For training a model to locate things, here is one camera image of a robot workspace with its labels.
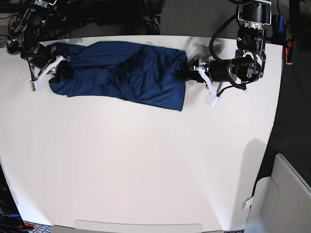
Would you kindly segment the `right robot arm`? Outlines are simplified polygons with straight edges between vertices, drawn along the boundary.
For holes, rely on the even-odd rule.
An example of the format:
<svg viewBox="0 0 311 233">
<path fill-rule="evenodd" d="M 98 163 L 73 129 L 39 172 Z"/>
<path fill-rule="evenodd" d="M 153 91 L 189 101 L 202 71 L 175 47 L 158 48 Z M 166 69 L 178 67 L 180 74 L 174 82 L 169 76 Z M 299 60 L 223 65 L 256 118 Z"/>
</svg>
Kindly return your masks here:
<svg viewBox="0 0 311 233">
<path fill-rule="evenodd" d="M 71 31 L 75 22 L 73 5 L 72 0 L 27 0 L 9 24 L 6 50 L 27 62 L 32 81 L 36 80 L 35 68 L 43 70 L 56 61 L 54 48 L 40 42 L 58 39 Z"/>
</svg>

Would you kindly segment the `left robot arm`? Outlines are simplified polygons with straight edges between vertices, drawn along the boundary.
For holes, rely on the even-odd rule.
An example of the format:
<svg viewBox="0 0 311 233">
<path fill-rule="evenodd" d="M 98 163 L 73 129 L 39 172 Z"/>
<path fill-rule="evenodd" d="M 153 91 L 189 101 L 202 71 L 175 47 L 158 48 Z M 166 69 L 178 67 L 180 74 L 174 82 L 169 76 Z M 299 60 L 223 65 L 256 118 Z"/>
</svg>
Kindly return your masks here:
<svg viewBox="0 0 311 233">
<path fill-rule="evenodd" d="M 263 77 L 266 63 L 265 26 L 272 22 L 272 2 L 233 0 L 231 3 L 236 5 L 236 12 L 213 34 L 209 43 L 208 59 L 196 59 L 177 73 L 180 79 L 205 83 L 208 89 L 212 89 L 213 83 L 218 83 L 219 87 L 215 92 L 217 97 L 227 89 L 221 87 L 223 83 L 229 83 L 230 88 L 245 91 L 247 84 Z M 235 57 L 221 59 L 215 51 L 214 42 L 234 20 L 239 25 Z"/>
</svg>

